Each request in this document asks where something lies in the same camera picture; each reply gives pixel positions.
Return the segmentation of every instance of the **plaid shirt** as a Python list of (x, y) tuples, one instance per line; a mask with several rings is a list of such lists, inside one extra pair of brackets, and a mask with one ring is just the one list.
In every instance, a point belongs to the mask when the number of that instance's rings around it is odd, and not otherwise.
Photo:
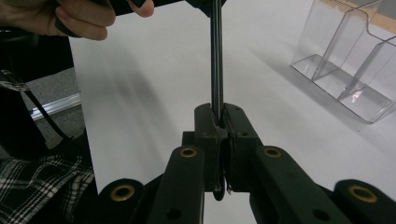
[(0, 161), (0, 223), (28, 223), (57, 193), (62, 194), (64, 218), (72, 221), (93, 178), (92, 167), (81, 156)]

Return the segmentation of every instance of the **clear plastic container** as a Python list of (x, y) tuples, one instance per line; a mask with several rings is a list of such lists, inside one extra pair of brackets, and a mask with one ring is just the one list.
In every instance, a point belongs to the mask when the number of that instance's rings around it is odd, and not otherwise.
[(381, 3), (315, 0), (291, 64), (367, 122), (396, 101), (395, 20), (377, 14)]

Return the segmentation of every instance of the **person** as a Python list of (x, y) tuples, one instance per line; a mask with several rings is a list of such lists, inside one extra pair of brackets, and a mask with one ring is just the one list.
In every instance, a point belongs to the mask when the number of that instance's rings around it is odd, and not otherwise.
[[(141, 17), (154, 12), (152, 0), (131, 9)], [(66, 35), (55, 26), (59, 20), (74, 34), (92, 40), (104, 40), (107, 27), (116, 19), (109, 0), (0, 0), (0, 26), (18, 27), (38, 35)]]

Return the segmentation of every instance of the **metal rod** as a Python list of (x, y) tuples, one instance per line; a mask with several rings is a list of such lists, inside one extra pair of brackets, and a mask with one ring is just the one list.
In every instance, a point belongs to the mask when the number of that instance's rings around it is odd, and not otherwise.
[(218, 121), (221, 121), (223, 107), (223, 70), (221, 43), (221, 0), (213, 0), (210, 17), (210, 40), (212, 56), (212, 111)]

